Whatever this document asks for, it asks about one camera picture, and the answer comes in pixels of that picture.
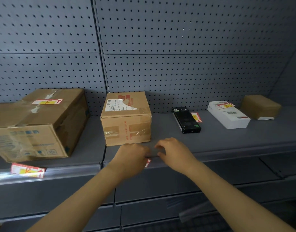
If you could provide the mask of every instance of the hand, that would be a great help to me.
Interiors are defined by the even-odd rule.
[[[137,175],[144,169],[147,163],[145,155],[149,152],[148,146],[137,143],[124,144],[119,148],[108,167],[116,171],[121,180],[125,180]]]
[[[166,154],[158,152],[158,156],[171,167],[173,170],[184,175],[187,174],[188,169],[197,163],[196,158],[190,150],[176,138],[166,138],[158,141],[155,148],[164,147]]]

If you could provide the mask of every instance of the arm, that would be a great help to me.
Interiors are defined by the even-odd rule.
[[[80,232],[95,210],[124,179],[141,172],[145,154],[150,150],[140,144],[124,144],[113,160],[82,188],[49,212],[27,232]]]
[[[165,148],[166,154],[158,153],[160,158],[191,179],[234,231],[296,231],[196,160],[177,139],[160,140],[155,147]]]

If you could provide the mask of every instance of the small cardboard box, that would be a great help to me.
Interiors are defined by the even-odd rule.
[[[246,128],[250,122],[249,117],[227,101],[209,102],[207,110],[227,129]]]
[[[0,156],[7,162],[69,157],[89,110],[83,89],[37,89],[0,105]]]
[[[240,108],[247,116],[256,120],[274,120],[281,105],[262,95],[246,95]]]
[[[145,92],[108,93],[101,114],[107,146],[151,140],[151,112]]]

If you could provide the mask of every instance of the black box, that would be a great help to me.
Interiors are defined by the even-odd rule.
[[[171,112],[183,134],[199,133],[202,129],[186,107],[173,107]]]

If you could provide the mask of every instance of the white box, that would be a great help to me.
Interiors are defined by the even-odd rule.
[[[250,122],[250,118],[234,106],[228,108],[218,106],[224,103],[227,103],[227,101],[209,102],[207,110],[227,129],[246,128]]]

